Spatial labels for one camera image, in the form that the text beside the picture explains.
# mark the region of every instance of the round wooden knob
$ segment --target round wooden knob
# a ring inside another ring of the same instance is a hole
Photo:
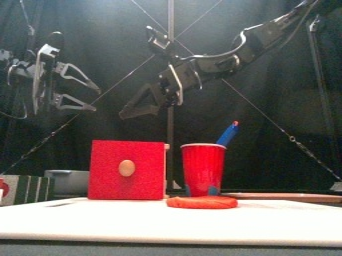
[[[119,173],[125,177],[130,177],[136,172],[136,164],[131,160],[123,160],[119,164]]]

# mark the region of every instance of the black curtain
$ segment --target black curtain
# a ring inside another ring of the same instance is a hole
[[[229,51],[244,28],[280,17],[300,2],[176,1],[178,54],[186,57]],[[226,188],[321,190],[332,187],[333,175],[280,130],[280,127],[285,129],[337,175],[342,174],[342,22],[339,1],[332,3],[323,11],[319,39],[339,147],[332,148],[327,132],[308,25],[304,24],[281,50],[265,54],[238,74],[226,77],[245,98],[221,79],[208,82],[204,90],[186,93],[185,104],[176,107],[174,121],[174,178],[180,185],[184,185],[181,145],[216,142],[226,127],[238,120],[241,131],[226,153]],[[59,90],[85,102],[94,102],[97,112],[75,115],[53,109],[51,113],[35,116],[30,102],[33,84],[9,86],[7,74],[0,73],[2,111],[21,115],[22,98],[30,110],[25,120],[0,117],[2,172],[42,176],[49,169],[90,170],[95,139],[166,142],[166,110],[158,116],[126,120],[118,113],[140,88],[157,82],[160,72],[168,67],[166,60],[153,57],[146,26],[161,31],[168,29],[169,1],[26,0],[25,4],[35,37],[29,35],[21,1],[5,0],[0,2],[0,49],[14,52],[19,59],[29,58],[27,50],[38,52],[49,35],[61,31],[65,47],[59,60],[75,64],[105,93],[98,98],[82,85],[59,81]],[[38,144],[47,137],[47,143]]]

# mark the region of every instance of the cup rim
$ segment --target cup rim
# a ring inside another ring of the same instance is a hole
[[[190,146],[216,146],[224,149],[228,149],[224,145],[216,143],[189,143],[181,146],[181,148],[190,147]]]

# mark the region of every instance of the metal rod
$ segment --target metal rod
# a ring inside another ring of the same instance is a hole
[[[174,28],[176,28],[176,5],[174,0],[169,0],[169,39],[174,42]],[[174,189],[174,107],[168,109],[168,143],[170,149],[168,151],[168,190]]]

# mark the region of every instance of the blue pen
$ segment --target blue pen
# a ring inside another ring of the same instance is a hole
[[[233,124],[230,125],[230,127],[226,129],[225,133],[221,135],[221,138],[217,141],[217,144],[228,147],[232,139],[234,138],[234,136],[238,133],[238,130],[240,130],[240,122],[234,121]]]

